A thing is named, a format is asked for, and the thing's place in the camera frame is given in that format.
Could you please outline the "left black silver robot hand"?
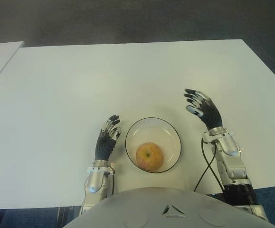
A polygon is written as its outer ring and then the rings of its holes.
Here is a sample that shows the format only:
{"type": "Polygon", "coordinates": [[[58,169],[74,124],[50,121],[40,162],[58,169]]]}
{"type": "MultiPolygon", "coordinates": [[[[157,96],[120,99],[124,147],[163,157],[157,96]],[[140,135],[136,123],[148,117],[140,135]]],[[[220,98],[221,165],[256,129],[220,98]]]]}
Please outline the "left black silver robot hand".
{"type": "Polygon", "coordinates": [[[121,128],[116,126],[120,123],[118,115],[107,119],[102,126],[95,147],[95,160],[108,161],[114,150],[116,141],[121,135],[121,128]]]}

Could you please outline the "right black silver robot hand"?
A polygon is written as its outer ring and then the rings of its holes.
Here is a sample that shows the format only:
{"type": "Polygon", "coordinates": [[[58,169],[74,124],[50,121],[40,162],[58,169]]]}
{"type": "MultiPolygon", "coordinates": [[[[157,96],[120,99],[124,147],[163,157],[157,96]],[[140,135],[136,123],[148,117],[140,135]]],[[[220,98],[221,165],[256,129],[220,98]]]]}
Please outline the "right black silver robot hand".
{"type": "Polygon", "coordinates": [[[197,116],[208,130],[223,126],[221,115],[210,97],[191,89],[185,89],[184,96],[189,103],[186,110],[197,116]]]}

